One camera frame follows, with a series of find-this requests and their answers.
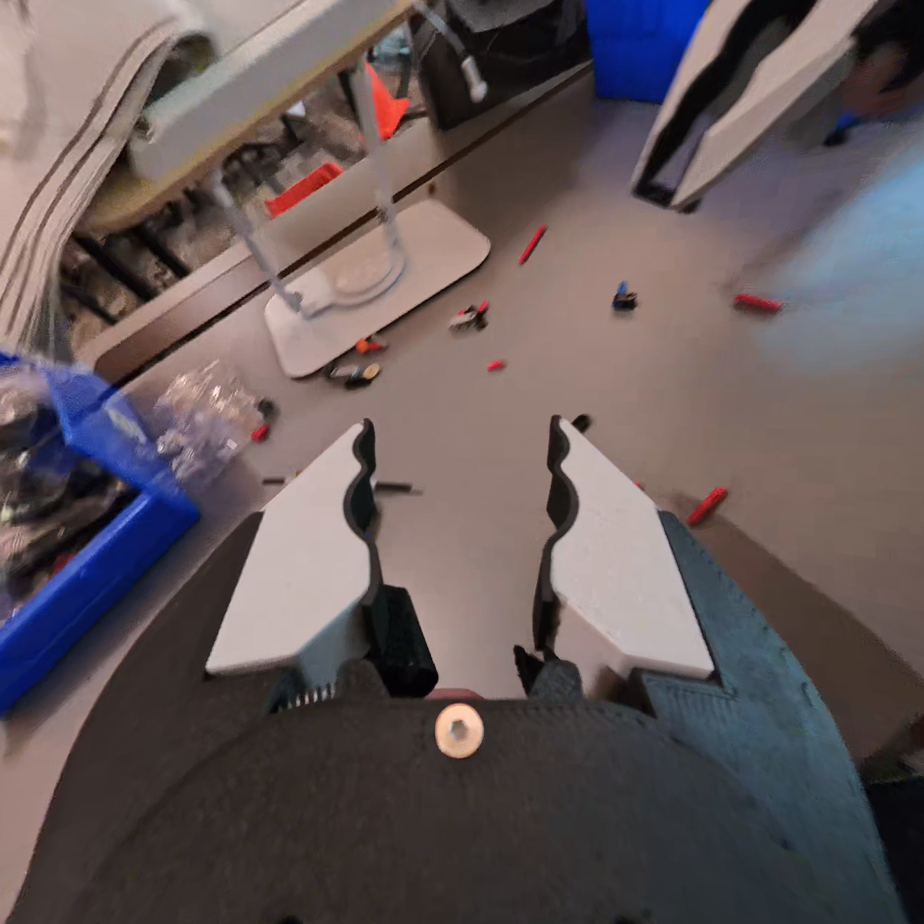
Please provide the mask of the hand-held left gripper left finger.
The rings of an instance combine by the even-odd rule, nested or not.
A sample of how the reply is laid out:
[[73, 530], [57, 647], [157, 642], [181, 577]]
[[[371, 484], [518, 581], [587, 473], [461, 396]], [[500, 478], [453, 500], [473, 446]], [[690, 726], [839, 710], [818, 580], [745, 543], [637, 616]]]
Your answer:
[[383, 585], [375, 468], [375, 429], [365, 419], [263, 507], [209, 676], [293, 669], [307, 689], [333, 689], [343, 664], [371, 652], [365, 611]]

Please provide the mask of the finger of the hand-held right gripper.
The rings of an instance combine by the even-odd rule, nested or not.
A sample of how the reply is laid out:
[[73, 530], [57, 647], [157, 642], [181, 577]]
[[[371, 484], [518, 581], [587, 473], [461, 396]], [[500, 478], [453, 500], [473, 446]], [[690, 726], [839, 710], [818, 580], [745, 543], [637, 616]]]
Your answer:
[[641, 201], [676, 210], [678, 187], [661, 180], [697, 122], [716, 124], [742, 96], [759, 65], [813, 9], [812, 1], [710, 2], [662, 103], [632, 177]]
[[701, 138], [675, 192], [675, 210], [702, 199], [770, 131], [812, 109], [849, 72], [856, 29], [873, 1], [821, 1], [756, 66], [745, 89]]

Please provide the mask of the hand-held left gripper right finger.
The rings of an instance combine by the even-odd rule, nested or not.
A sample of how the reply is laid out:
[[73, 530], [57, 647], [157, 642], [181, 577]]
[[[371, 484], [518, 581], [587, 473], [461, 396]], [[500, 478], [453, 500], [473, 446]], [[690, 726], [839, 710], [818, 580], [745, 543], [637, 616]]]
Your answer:
[[713, 659], [655, 502], [573, 423], [553, 415], [533, 647], [583, 683], [635, 671], [708, 680]]

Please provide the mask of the pile of lego part bags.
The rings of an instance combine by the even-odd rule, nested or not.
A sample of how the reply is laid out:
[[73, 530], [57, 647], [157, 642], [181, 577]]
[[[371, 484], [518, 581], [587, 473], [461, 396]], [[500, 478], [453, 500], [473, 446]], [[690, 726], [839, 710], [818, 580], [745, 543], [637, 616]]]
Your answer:
[[1, 371], [1, 623], [9, 622], [138, 492], [64, 444], [47, 382]]

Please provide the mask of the blue plastic storage bin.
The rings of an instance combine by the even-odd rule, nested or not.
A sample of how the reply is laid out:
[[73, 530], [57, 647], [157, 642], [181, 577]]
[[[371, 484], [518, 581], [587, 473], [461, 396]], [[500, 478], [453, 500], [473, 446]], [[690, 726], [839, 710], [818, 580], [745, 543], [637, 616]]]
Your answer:
[[595, 94], [660, 104], [709, 1], [587, 1]]
[[128, 482], [136, 499], [1, 629], [1, 709], [46, 677], [201, 517], [130, 399], [95, 374], [2, 353], [48, 384], [64, 444]]

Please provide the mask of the clear plastic bag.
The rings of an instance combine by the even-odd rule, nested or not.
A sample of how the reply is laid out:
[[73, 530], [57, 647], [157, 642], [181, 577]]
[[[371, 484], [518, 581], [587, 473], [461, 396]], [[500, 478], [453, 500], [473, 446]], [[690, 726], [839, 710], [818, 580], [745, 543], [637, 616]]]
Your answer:
[[154, 404], [156, 448], [189, 494], [206, 491], [263, 423], [260, 399], [214, 359], [180, 373]]

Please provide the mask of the orange cone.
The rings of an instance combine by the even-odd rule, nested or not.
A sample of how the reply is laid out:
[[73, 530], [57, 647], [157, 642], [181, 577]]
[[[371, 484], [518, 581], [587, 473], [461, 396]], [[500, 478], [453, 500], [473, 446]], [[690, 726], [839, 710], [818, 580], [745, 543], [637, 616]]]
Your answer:
[[383, 141], [387, 141], [398, 131], [407, 115], [410, 100], [393, 96], [372, 64], [366, 62], [365, 70], [372, 91], [372, 104], [379, 134]]

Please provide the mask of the white book stand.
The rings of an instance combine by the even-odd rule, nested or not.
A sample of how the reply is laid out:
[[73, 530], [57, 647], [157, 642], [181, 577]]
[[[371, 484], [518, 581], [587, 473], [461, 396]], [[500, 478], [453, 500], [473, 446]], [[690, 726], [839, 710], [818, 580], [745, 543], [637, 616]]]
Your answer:
[[[134, 175], [159, 191], [204, 171], [212, 194], [267, 276], [264, 321], [283, 373], [302, 379], [479, 268], [491, 243], [441, 202], [397, 211], [366, 52], [422, 2], [301, 2], [147, 106], [129, 150]], [[245, 135], [329, 72], [348, 69], [375, 180], [379, 225], [284, 281], [222, 179]]]

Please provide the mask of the red box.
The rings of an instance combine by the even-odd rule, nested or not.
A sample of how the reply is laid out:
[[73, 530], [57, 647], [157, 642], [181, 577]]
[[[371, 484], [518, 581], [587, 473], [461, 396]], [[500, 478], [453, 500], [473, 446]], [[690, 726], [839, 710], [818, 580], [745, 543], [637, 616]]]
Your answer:
[[264, 200], [267, 214], [272, 220], [279, 217], [333, 180], [339, 178], [344, 172], [340, 165], [332, 161], [322, 163], [319, 167], [309, 172], [306, 177], [294, 182], [288, 189], [270, 199]]

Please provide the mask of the white instruction booklet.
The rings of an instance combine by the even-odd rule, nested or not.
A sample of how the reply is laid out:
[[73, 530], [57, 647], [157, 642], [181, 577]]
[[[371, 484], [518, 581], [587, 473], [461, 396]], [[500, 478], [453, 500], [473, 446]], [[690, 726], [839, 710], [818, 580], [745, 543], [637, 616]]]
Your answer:
[[69, 359], [67, 240], [118, 157], [176, 185], [208, 174], [280, 94], [241, 77], [301, 2], [2, 2], [2, 350]]

